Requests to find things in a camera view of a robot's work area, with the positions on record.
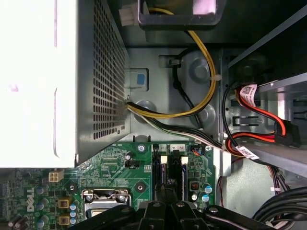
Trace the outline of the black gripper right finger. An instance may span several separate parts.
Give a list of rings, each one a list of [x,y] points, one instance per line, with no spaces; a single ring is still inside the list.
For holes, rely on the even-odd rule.
[[[198,211],[188,201],[178,199],[182,190],[176,184],[167,185],[167,221],[175,230],[272,230],[273,227],[220,206],[208,206]]]

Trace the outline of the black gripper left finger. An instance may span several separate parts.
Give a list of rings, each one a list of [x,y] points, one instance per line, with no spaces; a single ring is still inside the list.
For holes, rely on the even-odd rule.
[[[119,205],[69,227],[70,230],[163,230],[166,214],[165,184],[155,186],[155,200],[139,209]]]

